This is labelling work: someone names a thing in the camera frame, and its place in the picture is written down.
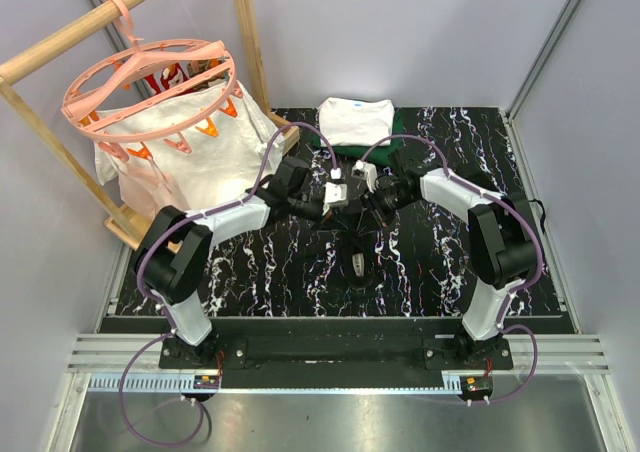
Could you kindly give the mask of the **black canvas sneaker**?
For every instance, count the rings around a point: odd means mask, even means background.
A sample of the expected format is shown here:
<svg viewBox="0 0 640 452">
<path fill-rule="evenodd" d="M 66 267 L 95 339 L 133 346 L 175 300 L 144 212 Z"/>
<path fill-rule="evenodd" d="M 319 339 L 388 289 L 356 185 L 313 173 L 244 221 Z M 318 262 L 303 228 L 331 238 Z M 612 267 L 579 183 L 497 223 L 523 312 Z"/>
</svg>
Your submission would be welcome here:
<svg viewBox="0 0 640 452">
<path fill-rule="evenodd" d="M 365 290 L 374 278 L 371 235 L 375 232 L 360 206 L 334 209 L 322 219 L 319 230 L 336 233 L 335 249 L 346 284 Z"/>
</svg>

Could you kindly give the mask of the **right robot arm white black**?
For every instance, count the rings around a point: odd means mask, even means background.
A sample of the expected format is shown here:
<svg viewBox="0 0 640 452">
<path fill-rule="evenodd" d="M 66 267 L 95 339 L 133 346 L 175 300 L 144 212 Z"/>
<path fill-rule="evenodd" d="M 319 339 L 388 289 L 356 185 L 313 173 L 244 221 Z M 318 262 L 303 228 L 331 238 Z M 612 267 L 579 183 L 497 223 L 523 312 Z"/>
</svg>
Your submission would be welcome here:
<svg viewBox="0 0 640 452">
<path fill-rule="evenodd" d="M 522 194 L 501 195 L 447 167 L 391 160 L 393 176 L 383 180 L 376 166 L 359 160 L 352 174 L 367 184 L 366 210 L 381 226 L 396 211 L 419 200 L 434 203 L 462 220 L 469 234 L 468 255 L 477 277 L 463 315 L 465 337 L 454 343 L 454 356 L 476 368 L 490 355 L 487 340 L 503 332 L 506 309 L 517 292 L 538 281 L 544 262 L 529 201 Z"/>
</svg>

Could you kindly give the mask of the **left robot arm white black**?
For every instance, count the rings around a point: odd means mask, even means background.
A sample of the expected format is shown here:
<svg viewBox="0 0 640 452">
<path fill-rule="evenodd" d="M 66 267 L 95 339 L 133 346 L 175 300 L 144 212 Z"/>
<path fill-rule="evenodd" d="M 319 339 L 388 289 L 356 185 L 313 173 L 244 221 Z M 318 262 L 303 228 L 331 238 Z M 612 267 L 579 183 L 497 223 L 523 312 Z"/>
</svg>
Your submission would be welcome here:
<svg viewBox="0 0 640 452">
<path fill-rule="evenodd" d="M 320 220 L 322 201 L 303 197 L 309 172 L 303 160 L 285 157 L 257 189 L 235 201 L 191 213 L 165 206 L 152 221 L 134 254 L 137 287 L 162 308 L 170 331 L 183 341 L 181 356 L 193 367 L 208 366 L 216 354 L 197 292 L 211 249 L 289 216 Z"/>
</svg>

